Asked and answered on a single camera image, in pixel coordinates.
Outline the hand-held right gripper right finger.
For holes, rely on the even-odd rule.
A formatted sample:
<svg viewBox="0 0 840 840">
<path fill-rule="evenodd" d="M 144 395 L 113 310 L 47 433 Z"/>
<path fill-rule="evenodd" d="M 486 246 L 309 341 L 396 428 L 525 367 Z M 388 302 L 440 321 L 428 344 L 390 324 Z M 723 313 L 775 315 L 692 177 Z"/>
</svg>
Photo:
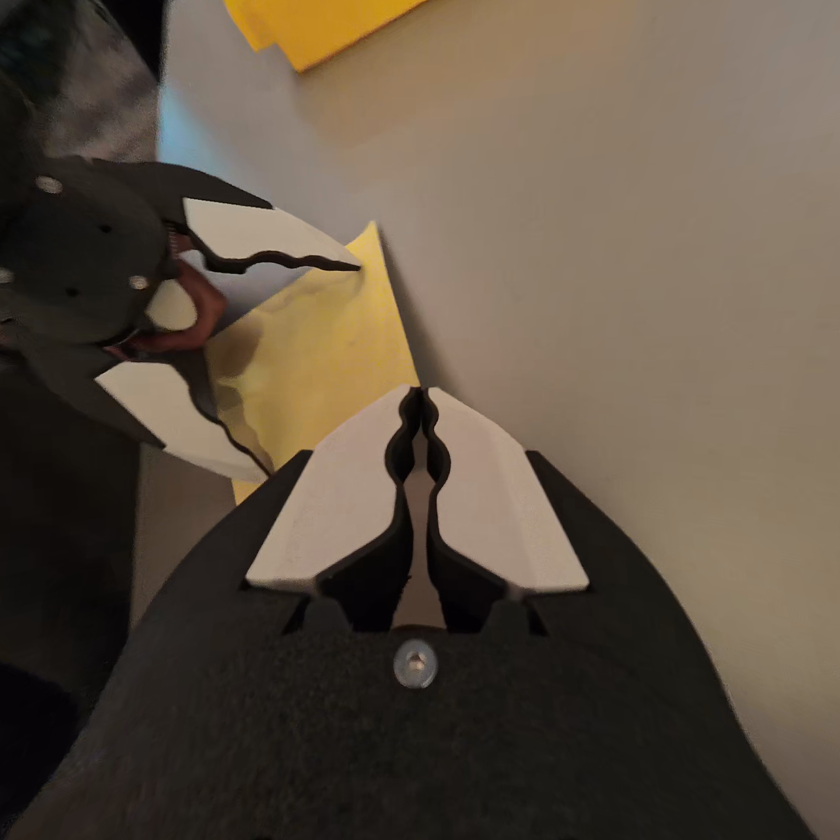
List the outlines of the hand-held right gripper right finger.
<svg viewBox="0 0 840 840">
<path fill-rule="evenodd" d="M 590 579 L 526 449 L 438 387 L 423 394 L 427 568 L 445 619 L 480 630 L 497 602 L 585 592 Z"/>
</svg>

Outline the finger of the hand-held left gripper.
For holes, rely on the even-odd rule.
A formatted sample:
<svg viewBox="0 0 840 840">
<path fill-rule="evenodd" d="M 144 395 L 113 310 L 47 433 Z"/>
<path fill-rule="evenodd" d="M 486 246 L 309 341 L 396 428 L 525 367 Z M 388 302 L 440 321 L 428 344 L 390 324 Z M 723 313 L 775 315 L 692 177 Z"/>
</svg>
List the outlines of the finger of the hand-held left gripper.
<svg viewBox="0 0 840 840">
<path fill-rule="evenodd" d="M 244 274 L 252 266 L 360 271 L 361 261 L 323 231 L 279 208 L 187 197 L 182 201 L 188 235 L 205 267 Z"/>
<path fill-rule="evenodd" d="M 225 425 L 199 410 L 186 379 L 170 364 L 122 361 L 95 382 L 161 442 L 166 454 L 231 480 L 258 484 L 268 477 Z"/>
</svg>

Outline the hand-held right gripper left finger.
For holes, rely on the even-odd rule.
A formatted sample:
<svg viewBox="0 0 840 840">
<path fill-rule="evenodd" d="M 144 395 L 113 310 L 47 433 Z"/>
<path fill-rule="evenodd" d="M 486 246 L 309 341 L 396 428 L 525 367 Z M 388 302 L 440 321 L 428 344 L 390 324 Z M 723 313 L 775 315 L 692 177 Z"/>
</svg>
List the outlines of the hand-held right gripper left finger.
<svg viewBox="0 0 840 840">
<path fill-rule="evenodd" d="M 421 391 L 399 385 L 312 450 L 248 568 L 252 586 L 326 597 L 358 632 L 387 632 L 408 582 Z"/>
</svg>

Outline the yellow and grey origami paper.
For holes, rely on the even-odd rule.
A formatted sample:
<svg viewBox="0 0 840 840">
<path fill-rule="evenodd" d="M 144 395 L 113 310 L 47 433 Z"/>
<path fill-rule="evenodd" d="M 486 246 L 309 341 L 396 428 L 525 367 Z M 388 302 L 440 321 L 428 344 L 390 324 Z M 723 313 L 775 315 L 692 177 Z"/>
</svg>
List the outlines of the yellow and grey origami paper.
<svg viewBox="0 0 840 840">
<path fill-rule="evenodd" d="M 269 476 L 397 386 L 421 384 L 377 223 L 348 249 L 360 271 L 309 269 L 204 349 L 220 419 Z"/>
</svg>

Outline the person's left hand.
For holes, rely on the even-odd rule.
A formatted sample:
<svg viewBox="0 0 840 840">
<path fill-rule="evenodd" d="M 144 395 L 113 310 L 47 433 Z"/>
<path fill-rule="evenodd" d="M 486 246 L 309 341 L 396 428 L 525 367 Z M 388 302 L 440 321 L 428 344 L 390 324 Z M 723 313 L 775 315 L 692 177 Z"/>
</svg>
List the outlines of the person's left hand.
<svg viewBox="0 0 840 840">
<path fill-rule="evenodd" d="M 165 280 L 143 311 L 150 328 L 110 346 L 110 354 L 127 360 L 152 355 L 200 350 L 214 332 L 227 307 L 224 295 L 204 274 L 179 260 L 177 278 Z"/>
</svg>

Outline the yellow box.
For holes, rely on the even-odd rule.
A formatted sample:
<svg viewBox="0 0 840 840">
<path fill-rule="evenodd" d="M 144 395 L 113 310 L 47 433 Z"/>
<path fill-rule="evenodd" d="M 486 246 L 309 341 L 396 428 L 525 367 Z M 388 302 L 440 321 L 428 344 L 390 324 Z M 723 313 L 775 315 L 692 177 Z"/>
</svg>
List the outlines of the yellow box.
<svg viewBox="0 0 840 840">
<path fill-rule="evenodd" d="M 225 1 L 259 53 L 277 46 L 297 73 L 314 68 L 410 13 L 421 1 Z"/>
</svg>

